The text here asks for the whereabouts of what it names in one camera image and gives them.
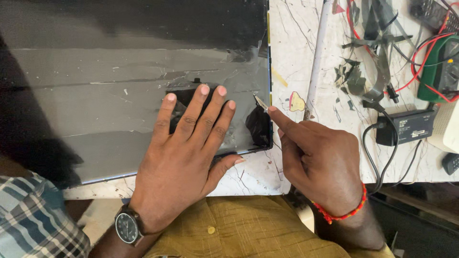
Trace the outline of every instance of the floor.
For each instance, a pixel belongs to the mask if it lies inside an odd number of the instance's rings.
[[[113,224],[115,215],[123,205],[121,199],[95,199],[78,221],[93,246]],[[309,206],[297,208],[301,221],[314,232],[314,217]]]

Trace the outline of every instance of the workbench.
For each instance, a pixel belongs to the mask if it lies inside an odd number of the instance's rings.
[[[346,1],[336,4],[346,9]],[[398,21],[415,41],[420,24],[409,17],[407,1],[394,1],[394,9],[399,11]],[[378,113],[362,107],[361,99],[346,94],[336,87],[335,68],[343,64],[343,58],[350,55],[349,49],[341,45],[349,43],[350,29],[346,12],[332,13],[333,1],[271,0],[269,10],[270,45],[272,53],[273,88],[272,104],[295,122],[309,119],[332,129],[342,129],[354,134],[360,143],[360,175],[364,183],[375,183],[375,173],[363,151],[362,132],[373,124]],[[393,28],[392,33],[399,35]],[[431,34],[424,30],[421,41]],[[403,52],[411,51],[408,43],[398,45]],[[365,53],[356,50],[354,59]],[[412,76],[409,65],[396,52],[391,55],[391,81],[395,88],[403,86]],[[400,107],[387,96],[381,101],[386,111],[397,113],[415,109],[425,109],[426,101],[415,98],[418,83],[412,83],[399,92]],[[304,99],[304,110],[290,111],[289,99],[292,94]],[[341,118],[338,121],[334,106]],[[376,166],[382,170],[392,147],[375,143],[375,130],[367,139],[368,149]],[[384,182],[397,182],[411,161],[417,141],[398,147],[397,154],[388,168]],[[448,176],[441,166],[446,153],[423,140],[413,166],[404,182],[457,181],[455,174]],[[233,195],[279,195],[289,191],[291,184],[283,175],[280,140],[274,125],[274,147],[268,151],[244,155],[247,162],[231,168],[210,196]],[[66,199],[90,198],[130,198],[135,188],[135,176],[106,182],[84,185],[64,191]]]

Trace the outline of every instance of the red wire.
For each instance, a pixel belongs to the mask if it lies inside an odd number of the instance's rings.
[[[445,95],[441,94],[438,90],[436,90],[436,89],[430,87],[430,86],[427,85],[427,84],[424,84],[424,85],[425,85],[427,88],[429,88],[431,91],[437,93],[440,97],[442,97],[442,98],[443,98],[444,100],[446,100],[446,102],[448,102],[448,103],[453,103],[453,102],[455,102],[456,100],[459,99],[459,95],[456,95],[456,96],[454,96],[452,99],[449,100],[447,97],[445,97]]]
[[[454,33],[445,34],[445,35],[442,35],[442,36],[438,36],[438,37],[436,37],[436,38],[434,38],[434,39],[431,39],[431,40],[425,42],[419,49],[421,49],[422,47],[428,45],[428,44],[431,43],[431,42],[437,41],[438,39],[441,39],[441,38],[450,36],[450,35],[452,35],[452,34],[454,34]],[[421,72],[422,68],[424,67],[425,62],[427,61],[427,58],[429,57],[429,54],[430,54],[430,52],[431,52],[433,46],[434,46],[434,44],[432,44],[432,45],[430,46],[429,50],[427,50],[427,52],[426,52],[426,54],[425,54],[425,56],[424,56],[424,60],[422,61],[422,64],[421,64],[421,66],[420,66],[418,72],[416,72],[416,74],[413,75],[413,78],[412,78],[407,84],[405,84],[405,86],[403,86],[402,88],[399,88],[399,89],[396,90],[395,92],[398,92],[398,91],[401,91],[401,90],[405,89],[406,87],[408,87],[408,85],[409,85],[410,83],[412,83],[412,82],[418,77],[419,73]]]
[[[451,4],[451,6],[454,6],[454,5],[459,5],[459,2],[454,2],[454,3]],[[354,33],[354,36],[355,36],[357,39],[360,39],[360,36],[357,34],[357,31],[355,31],[354,25],[353,25],[353,23],[351,22],[351,18],[350,18],[350,16],[349,16],[349,6],[348,6],[347,9],[346,9],[346,16],[347,16],[347,22],[349,23],[349,26],[351,27],[351,29],[352,29],[352,31],[353,31],[353,33]],[[446,13],[445,20],[443,21],[443,24],[442,24],[442,26],[440,27],[440,31],[438,32],[438,34],[441,34],[442,31],[446,28],[446,22],[447,22],[447,20],[448,20],[448,17],[449,17],[449,10],[448,10],[447,13]],[[419,70],[418,70],[416,73],[414,73],[414,64],[411,64],[411,73],[413,74],[413,78],[412,78],[407,84],[405,84],[403,87],[401,87],[401,88],[395,90],[395,92],[399,92],[399,91],[403,90],[404,88],[408,87],[408,85],[409,85],[410,83],[412,83],[415,79],[417,79],[417,77],[418,77],[419,73],[421,72],[422,68],[424,68],[425,62],[427,61],[427,58],[429,57],[429,54],[430,54],[430,52],[432,51],[433,46],[435,45],[436,41],[439,40],[439,39],[441,39],[441,38],[450,36],[450,35],[452,35],[452,34],[454,34],[454,33],[450,33],[450,34],[438,36],[438,37],[436,37],[436,38],[434,38],[434,39],[429,40],[428,42],[424,43],[424,44],[423,44],[423,45],[413,54],[413,59],[412,59],[412,61],[414,62],[414,59],[416,58],[416,55],[417,55],[417,53],[419,52],[419,50],[421,50],[423,47],[427,46],[428,44],[432,43],[431,46],[429,47],[429,49],[427,50],[427,52],[425,53],[424,60],[422,61],[422,64],[421,64],[421,66],[419,67]],[[373,54],[372,54],[371,51],[369,50],[368,46],[364,45],[364,48],[365,48],[365,50],[367,50],[367,52],[368,52],[371,56],[373,56]],[[424,84],[424,85],[425,85],[427,88],[429,88],[430,90],[432,90],[433,92],[435,92],[436,94],[438,94],[440,97],[442,97],[444,100],[446,100],[446,101],[449,102],[449,103],[454,102],[454,101],[456,101],[456,100],[459,99],[459,95],[456,95],[456,96],[453,97],[451,100],[449,100],[447,97],[445,97],[445,95],[441,94],[440,92],[438,92],[438,91],[435,90],[434,88],[432,88],[432,87],[430,87],[430,86],[428,86],[428,85],[426,85],[426,84]]]

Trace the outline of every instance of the person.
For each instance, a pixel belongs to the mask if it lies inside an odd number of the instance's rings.
[[[52,183],[34,173],[3,172],[2,257],[393,257],[368,203],[332,224],[313,206],[314,234],[280,196],[206,197],[245,161],[231,154],[211,166],[236,104],[225,102],[219,86],[199,118],[208,94],[207,85],[197,88],[172,135],[176,96],[165,96],[131,201],[90,253]],[[268,114],[279,126],[285,177],[331,216],[355,210],[364,194],[357,138],[312,121],[295,123],[274,106]],[[123,220],[127,214],[138,224]],[[135,229],[142,237],[129,244]]]

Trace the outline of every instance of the power adapter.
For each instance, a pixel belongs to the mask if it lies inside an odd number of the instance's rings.
[[[395,133],[398,134],[398,144],[427,138],[432,135],[433,120],[437,111],[434,109],[413,110],[391,114],[397,132],[385,116],[378,117],[378,123],[385,123],[383,128],[376,129],[376,143],[386,146],[395,145]]]

